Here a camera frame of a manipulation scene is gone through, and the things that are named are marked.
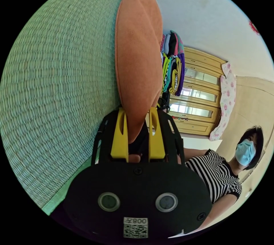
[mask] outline hand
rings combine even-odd
[[[130,154],[130,155],[128,155],[128,162],[129,163],[139,163],[141,160],[141,156],[142,156],[142,154],[140,154],[140,155]]]
[[[179,155],[177,155],[177,162],[178,164],[182,164],[181,158]]]

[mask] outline camera lens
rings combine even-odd
[[[161,212],[171,212],[178,204],[178,199],[174,194],[164,193],[156,199],[156,208]]]
[[[99,196],[98,204],[104,211],[113,212],[119,208],[120,200],[117,195],[107,192]]]

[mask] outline folded clothes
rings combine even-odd
[[[168,44],[168,47],[169,47],[168,57],[171,55],[174,55],[176,43],[177,43],[177,41],[176,41],[175,34],[172,33],[170,35],[170,40],[169,40],[169,44]]]
[[[171,83],[172,80],[172,69],[173,69],[173,65],[176,63],[176,58],[175,57],[170,57],[170,63],[168,66],[168,75],[167,75],[167,80],[165,82],[165,86],[164,86],[164,92],[168,92],[168,87]]]
[[[163,34],[161,45],[160,45],[160,51],[161,51],[161,53],[162,53],[162,51],[164,49],[165,39],[166,39],[166,35]]]
[[[179,54],[178,58],[182,62],[182,69],[181,69],[180,83],[175,96],[180,96],[181,91],[183,89],[183,83],[184,83],[184,77],[185,77],[185,54],[184,53]]]
[[[177,85],[176,85],[175,91],[173,93],[174,95],[176,95],[176,92],[177,92],[179,84],[180,84],[181,70],[182,70],[182,62],[181,62],[180,58],[178,58],[178,59],[179,59],[179,62],[178,62],[178,73],[177,73]]]
[[[168,54],[168,52],[169,52],[169,40],[170,40],[170,35],[167,34],[165,44],[164,44],[164,53],[166,53],[166,54]]]
[[[173,58],[174,63],[172,65],[172,69],[171,69],[171,77],[170,77],[170,82],[167,88],[167,91],[170,94],[173,94],[173,92],[175,91],[175,78],[178,72],[178,62],[179,62],[179,58],[174,57]]]
[[[175,45],[175,49],[174,49],[174,56],[178,55],[178,38],[177,35],[174,33],[175,38],[176,38],[176,45]]]
[[[182,39],[180,38],[180,36],[173,30],[170,31],[171,33],[174,33],[177,36],[177,40],[178,40],[178,54],[184,53],[184,45],[182,42]]]
[[[165,82],[167,81],[167,78],[168,78],[168,66],[169,66],[169,62],[170,62],[169,58],[166,56],[165,53],[164,53],[163,57],[165,59],[164,59],[164,64],[163,64],[163,87],[162,87],[161,93],[163,93]]]

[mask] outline black and white striped shirt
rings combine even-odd
[[[204,181],[212,203],[227,194],[240,197],[242,186],[238,176],[233,174],[226,159],[215,151],[209,149],[204,156],[191,158],[186,166]]]

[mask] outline label sticker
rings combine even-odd
[[[124,217],[124,237],[148,238],[148,219]]]

